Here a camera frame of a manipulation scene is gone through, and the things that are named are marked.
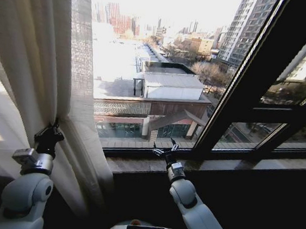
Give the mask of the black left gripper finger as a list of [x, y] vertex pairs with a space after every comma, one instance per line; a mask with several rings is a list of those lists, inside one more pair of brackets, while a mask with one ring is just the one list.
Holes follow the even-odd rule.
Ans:
[[54, 135], [55, 135], [55, 137], [61, 137], [61, 138], [63, 138], [64, 135], [63, 135], [63, 133], [61, 132], [61, 130], [59, 129], [59, 127], [60, 127], [59, 118], [56, 118]]
[[37, 132], [35, 136], [43, 136], [43, 135], [52, 136], [55, 134], [57, 127], [58, 127], [57, 122], [55, 122], [54, 124], [49, 123], [45, 128]]

